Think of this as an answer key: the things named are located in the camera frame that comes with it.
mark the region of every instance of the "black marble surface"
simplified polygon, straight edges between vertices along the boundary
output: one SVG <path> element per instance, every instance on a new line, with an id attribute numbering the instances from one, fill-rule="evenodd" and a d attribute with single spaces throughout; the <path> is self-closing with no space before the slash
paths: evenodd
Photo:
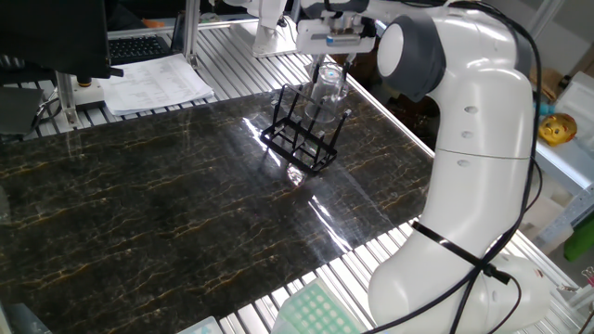
<path id="1" fill-rule="evenodd" d="M 421 212 L 431 158 L 361 96 L 301 183 L 257 139 L 274 96 L 0 147 L 0 300 L 54 333 L 176 333 Z"/>

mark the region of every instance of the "paper document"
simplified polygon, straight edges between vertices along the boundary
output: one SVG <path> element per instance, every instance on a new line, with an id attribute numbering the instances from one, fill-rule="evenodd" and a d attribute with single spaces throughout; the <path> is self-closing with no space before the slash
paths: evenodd
<path id="1" fill-rule="evenodd" d="M 115 116 L 213 95 L 181 54 L 117 67 L 123 70 L 122 78 L 99 79 L 105 103 Z"/>

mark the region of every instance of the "computer monitor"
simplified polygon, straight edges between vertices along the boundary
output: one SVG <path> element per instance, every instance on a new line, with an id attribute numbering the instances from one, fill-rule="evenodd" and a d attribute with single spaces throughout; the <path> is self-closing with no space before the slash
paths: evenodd
<path id="1" fill-rule="evenodd" d="M 103 0 L 0 0 L 0 55 L 53 71 L 109 78 Z"/>

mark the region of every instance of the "keyboard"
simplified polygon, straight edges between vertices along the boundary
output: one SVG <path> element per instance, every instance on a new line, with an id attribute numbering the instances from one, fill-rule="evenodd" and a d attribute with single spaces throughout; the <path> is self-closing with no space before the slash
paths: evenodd
<path id="1" fill-rule="evenodd" d="M 169 55 L 171 55 L 169 46 L 159 36 L 110 40 L 111 65 L 130 64 Z"/>

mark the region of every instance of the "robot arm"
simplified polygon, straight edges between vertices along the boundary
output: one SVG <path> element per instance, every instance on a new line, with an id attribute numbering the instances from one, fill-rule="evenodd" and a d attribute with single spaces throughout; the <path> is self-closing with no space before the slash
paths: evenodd
<path id="1" fill-rule="evenodd" d="M 531 55 L 525 54 L 521 38 L 498 20 L 476 10 L 365 3 L 330 0 L 330 9 L 342 12 L 333 16 L 323 3 L 303 1 L 305 12 L 317 19 L 300 22 L 300 51 L 369 51 L 374 37 L 359 29 L 366 24 L 363 16 L 394 18 L 380 42 L 380 75 L 413 100 L 429 95 L 441 110 L 433 173 L 420 220 L 438 238 L 420 229 L 413 232 L 373 274 L 369 307 L 381 325 L 435 300 L 473 270 L 473 264 L 444 244 L 481 259 L 521 217 L 535 114 L 527 79 Z M 550 295 L 549 283 L 538 268 L 504 255 L 492 263 L 514 276 L 522 289 L 518 308 L 501 329 L 513 331 L 542 319 Z M 517 298 L 512 284 L 480 274 L 457 333 L 489 332 Z M 461 299 L 459 290 L 388 332 L 447 333 Z"/>
<path id="2" fill-rule="evenodd" d="M 297 49 L 310 55 L 367 53 L 375 45 L 375 19 L 392 22 L 399 15 L 422 10 L 384 0 L 330 1 L 331 11 L 321 0 L 301 4 L 310 19 L 299 22 Z"/>
<path id="3" fill-rule="evenodd" d="M 260 25 L 275 29 L 287 5 L 287 0 L 224 0 L 231 6 L 242 6 L 248 13 L 260 19 Z"/>

